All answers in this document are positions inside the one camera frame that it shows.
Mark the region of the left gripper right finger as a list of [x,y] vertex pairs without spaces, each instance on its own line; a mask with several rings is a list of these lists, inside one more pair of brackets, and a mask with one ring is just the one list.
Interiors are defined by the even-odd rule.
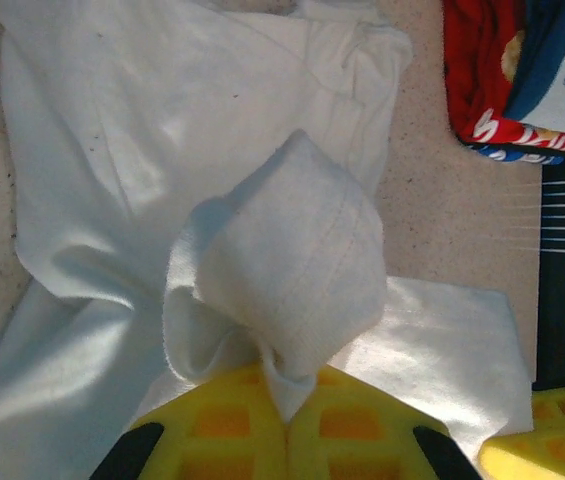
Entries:
[[325,367],[288,425],[289,479],[478,479],[440,420]]

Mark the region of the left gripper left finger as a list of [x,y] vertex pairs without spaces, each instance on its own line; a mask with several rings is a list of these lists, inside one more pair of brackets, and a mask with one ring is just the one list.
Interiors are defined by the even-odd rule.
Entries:
[[286,431],[262,369],[218,376],[136,420],[92,479],[285,479]]

